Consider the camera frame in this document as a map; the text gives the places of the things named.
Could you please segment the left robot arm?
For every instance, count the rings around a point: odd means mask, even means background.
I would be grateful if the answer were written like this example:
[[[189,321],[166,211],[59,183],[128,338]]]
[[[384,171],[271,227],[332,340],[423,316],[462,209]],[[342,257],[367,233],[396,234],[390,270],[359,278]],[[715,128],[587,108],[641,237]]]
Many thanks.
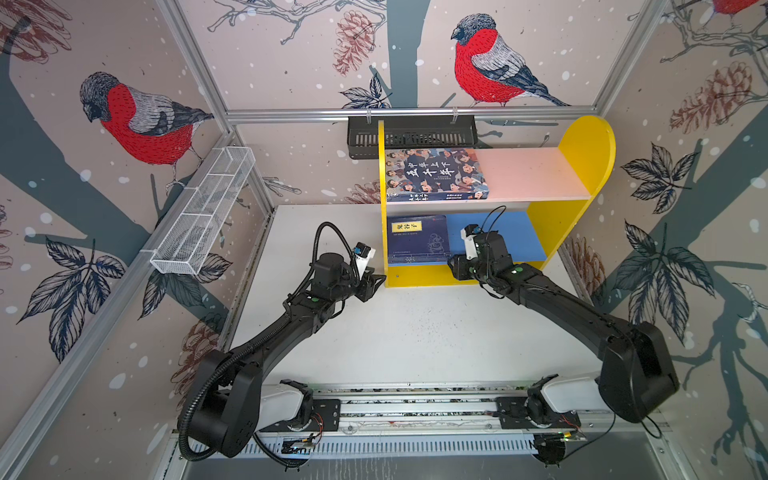
[[[321,424],[307,384],[283,380],[265,387],[264,381],[292,349],[338,316],[349,298],[366,302],[375,295],[386,278],[370,266],[374,255],[363,243],[349,259],[321,254],[276,321],[229,351],[203,356],[177,422],[184,459],[202,461],[216,453],[232,458],[259,430],[277,423],[293,429]]]

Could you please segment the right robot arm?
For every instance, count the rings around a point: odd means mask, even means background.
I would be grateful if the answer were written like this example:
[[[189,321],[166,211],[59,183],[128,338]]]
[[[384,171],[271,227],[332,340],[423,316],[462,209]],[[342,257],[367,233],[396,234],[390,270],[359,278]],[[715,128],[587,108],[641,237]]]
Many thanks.
[[[532,421],[551,413],[609,410],[627,422],[640,423],[679,391],[664,335],[655,325],[632,324],[601,313],[539,269],[514,262],[496,231],[470,224],[460,236],[465,251],[448,262],[455,279],[474,279],[492,297],[544,316],[601,363],[597,372],[538,381],[528,391]]]

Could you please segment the large illustrated box book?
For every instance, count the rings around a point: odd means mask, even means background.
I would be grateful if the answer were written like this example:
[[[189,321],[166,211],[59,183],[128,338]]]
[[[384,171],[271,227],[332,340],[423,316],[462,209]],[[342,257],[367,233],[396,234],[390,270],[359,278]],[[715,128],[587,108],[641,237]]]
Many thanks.
[[[388,201],[485,200],[490,193],[474,149],[387,150],[384,166]]]

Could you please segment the blue book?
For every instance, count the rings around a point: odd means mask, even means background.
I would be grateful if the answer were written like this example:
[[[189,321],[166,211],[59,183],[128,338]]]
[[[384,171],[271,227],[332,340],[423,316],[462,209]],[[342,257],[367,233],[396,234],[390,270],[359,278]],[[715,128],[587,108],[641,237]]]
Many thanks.
[[[448,258],[444,255],[437,257],[402,256],[388,259],[390,267],[446,265],[447,262]]]
[[[445,215],[394,216],[387,218],[388,259],[390,257],[449,256]]]

